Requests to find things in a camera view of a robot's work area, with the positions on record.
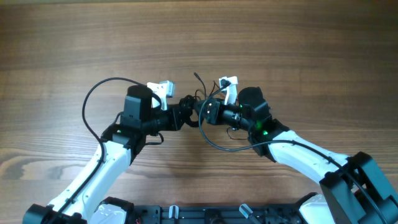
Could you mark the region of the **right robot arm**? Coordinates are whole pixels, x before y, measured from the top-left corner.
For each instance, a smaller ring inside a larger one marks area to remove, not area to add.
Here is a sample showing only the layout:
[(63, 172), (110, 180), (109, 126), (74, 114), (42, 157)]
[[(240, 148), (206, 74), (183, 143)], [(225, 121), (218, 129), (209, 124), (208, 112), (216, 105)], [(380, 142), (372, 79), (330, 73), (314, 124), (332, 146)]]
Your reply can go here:
[(370, 155), (347, 156), (302, 139), (272, 117), (258, 87), (223, 91), (224, 100), (209, 96), (198, 105), (200, 120), (246, 130), (260, 156), (318, 183), (322, 193), (298, 207), (307, 223), (397, 223), (397, 192)]

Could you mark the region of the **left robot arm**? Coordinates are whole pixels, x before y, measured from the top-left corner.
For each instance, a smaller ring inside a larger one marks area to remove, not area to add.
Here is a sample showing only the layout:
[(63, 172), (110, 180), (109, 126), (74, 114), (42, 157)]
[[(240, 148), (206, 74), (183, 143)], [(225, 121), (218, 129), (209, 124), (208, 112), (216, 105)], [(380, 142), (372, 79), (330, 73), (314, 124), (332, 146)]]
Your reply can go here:
[(45, 207), (33, 204), (23, 223), (135, 223), (134, 204), (106, 193), (148, 145), (147, 136), (177, 131), (189, 114), (169, 106), (174, 95), (170, 81), (133, 85), (124, 109), (99, 137), (98, 148), (76, 179)]

